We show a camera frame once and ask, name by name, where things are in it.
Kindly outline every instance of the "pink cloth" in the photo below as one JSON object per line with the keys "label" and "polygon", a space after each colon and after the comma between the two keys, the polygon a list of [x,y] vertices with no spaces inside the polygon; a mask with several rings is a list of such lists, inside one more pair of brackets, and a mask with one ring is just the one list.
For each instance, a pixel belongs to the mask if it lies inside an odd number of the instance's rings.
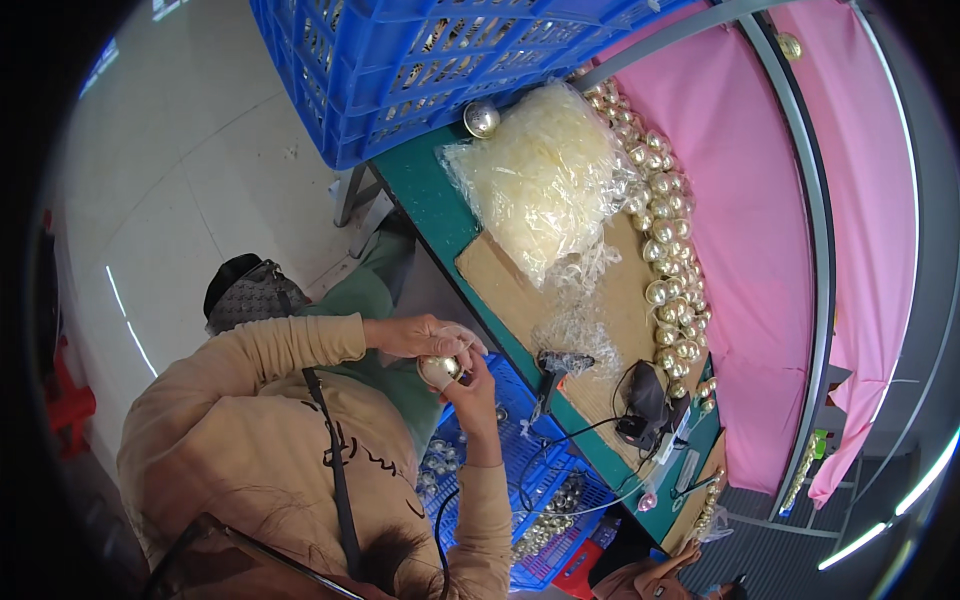
{"label": "pink cloth", "polygon": [[791,66],[824,157],[836,240],[830,364],[853,372],[830,393],[847,423],[810,486],[819,509],[870,433],[900,356],[916,279],[916,206],[896,99],[853,10],[805,0],[770,14],[804,48]]}
{"label": "pink cloth", "polygon": [[[668,15],[600,59],[706,7]],[[670,138],[698,200],[693,240],[714,315],[707,335],[729,481],[775,493],[804,401],[813,312],[804,199],[777,100],[753,48],[723,27],[616,77]]]}

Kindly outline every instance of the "woman's hand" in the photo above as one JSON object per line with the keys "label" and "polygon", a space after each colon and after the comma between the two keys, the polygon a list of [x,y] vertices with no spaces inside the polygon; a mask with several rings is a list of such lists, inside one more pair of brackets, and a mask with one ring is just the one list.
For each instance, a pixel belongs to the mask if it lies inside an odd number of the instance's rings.
{"label": "woman's hand", "polygon": [[496,429],[496,401],[493,399],[495,382],[483,356],[468,349],[473,367],[467,372],[467,385],[454,381],[444,388],[440,402],[450,401],[457,413],[460,428],[468,435],[493,434]]}
{"label": "woman's hand", "polygon": [[684,559],[680,563],[680,566],[689,566],[699,561],[702,554],[700,551],[700,541],[692,538],[686,543],[684,549],[680,551],[677,557]]}
{"label": "woman's hand", "polygon": [[481,355],[487,354],[475,333],[461,324],[440,321],[433,315],[382,321],[364,319],[363,329],[367,348],[378,348],[400,358],[456,356],[464,369],[470,370],[473,359],[468,348]]}
{"label": "woman's hand", "polygon": [[444,388],[440,401],[453,403],[460,428],[467,432],[467,465],[498,467],[503,464],[500,433],[496,428],[495,383],[483,356],[469,348],[472,371],[467,385],[454,381]]}

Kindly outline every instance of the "black bag strap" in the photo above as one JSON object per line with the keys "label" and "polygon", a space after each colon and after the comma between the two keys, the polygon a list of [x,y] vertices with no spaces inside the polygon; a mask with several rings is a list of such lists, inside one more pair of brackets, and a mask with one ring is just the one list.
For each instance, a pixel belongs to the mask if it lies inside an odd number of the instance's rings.
{"label": "black bag strap", "polygon": [[[280,301],[280,306],[287,315],[291,315],[293,310],[290,304],[290,298],[287,293],[279,286],[276,288],[276,295]],[[340,545],[347,556],[347,574],[353,581],[360,581],[360,542],[357,541],[356,527],[353,525],[353,510],[350,508],[350,498],[347,493],[347,475],[344,473],[344,457],[340,454],[341,444],[337,438],[336,428],[333,425],[333,419],[326,409],[324,393],[320,389],[320,379],[313,368],[303,370],[303,378],[306,380],[306,387],[310,391],[310,397],[320,405],[320,410],[324,412],[326,419],[326,428],[330,431],[330,464],[333,466],[333,499],[337,505],[337,520],[340,522]]]}

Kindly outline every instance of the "blue plastic crate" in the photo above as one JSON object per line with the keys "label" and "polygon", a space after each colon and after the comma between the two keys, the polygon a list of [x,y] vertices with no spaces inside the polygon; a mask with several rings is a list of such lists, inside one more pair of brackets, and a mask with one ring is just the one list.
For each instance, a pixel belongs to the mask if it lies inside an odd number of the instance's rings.
{"label": "blue plastic crate", "polygon": [[[596,473],[587,463],[578,457],[569,458],[570,460],[564,468],[588,474],[584,477],[583,496],[581,496],[580,504],[574,512],[601,506],[613,500],[613,493],[606,485],[600,483]],[[555,479],[556,487],[560,486],[569,473],[561,471],[561,475]],[[556,487],[552,487],[544,499],[549,499]],[[603,514],[604,510],[601,509],[576,516],[573,527],[547,543],[537,556],[528,556],[515,564],[510,569],[511,588],[536,591],[549,586],[553,578],[560,573],[584,540],[594,533]]]}
{"label": "blue plastic crate", "polygon": [[[541,452],[541,440],[544,438],[559,440],[564,437],[563,430],[561,430],[552,419],[545,417],[537,420],[534,425],[535,432],[528,432],[528,434],[524,436],[523,425],[520,422],[530,419],[530,416],[533,414],[536,399],[503,356],[491,353],[487,357],[487,366],[493,378],[496,380],[496,402],[507,411],[507,418],[500,423],[498,430],[500,434],[500,445],[503,449],[503,464],[507,471],[511,503],[514,510],[519,510],[522,506],[519,501],[519,492],[516,491],[516,486],[519,483],[520,474],[523,472],[527,463],[537,456],[538,453],[540,454],[537,460],[527,469],[523,477],[525,482],[524,489],[539,498],[540,494],[536,493],[538,484],[544,477],[550,476],[553,472],[547,469],[546,466],[563,464],[569,460],[568,455],[565,453],[569,447],[569,442],[559,442],[549,447],[546,452]],[[457,416],[453,413],[452,406],[447,406],[446,409],[444,409],[441,423],[434,437],[452,443],[454,447],[458,449],[461,456],[464,456],[466,454],[466,446],[457,440],[459,434],[460,422],[457,421]],[[456,489],[456,476],[453,473],[447,473],[438,477],[437,487],[439,491],[434,496],[427,498],[426,502],[423,503],[423,508],[427,514],[430,515],[430,518],[434,520],[436,519],[437,512],[440,510],[440,505],[443,503],[444,498]],[[450,500],[444,509],[440,527],[440,540],[444,551],[454,544],[453,530],[457,525],[458,514],[459,496]],[[523,519],[515,519],[515,529],[516,525],[522,520]],[[525,529],[520,529],[519,533],[515,531],[515,538],[518,539],[524,530]]]}
{"label": "blue plastic crate", "polygon": [[693,0],[251,0],[303,125],[346,170],[562,77]]}

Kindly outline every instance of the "dark hair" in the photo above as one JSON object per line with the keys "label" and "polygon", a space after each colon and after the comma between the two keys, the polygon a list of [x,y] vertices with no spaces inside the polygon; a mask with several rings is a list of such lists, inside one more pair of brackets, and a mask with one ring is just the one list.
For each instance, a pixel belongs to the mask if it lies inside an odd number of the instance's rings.
{"label": "dark hair", "polygon": [[731,583],[731,585],[733,587],[730,588],[730,591],[724,594],[723,600],[747,600],[747,590],[742,584],[734,581]]}
{"label": "dark hair", "polygon": [[360,550],[360,583],[377,586],[399,600],[439,598],[443,574],[438,572],[423,580],[403,581],[396,585],[396,572],[428,541],[424,534],[411,536],[402,527],[392,525],[380,532]]}

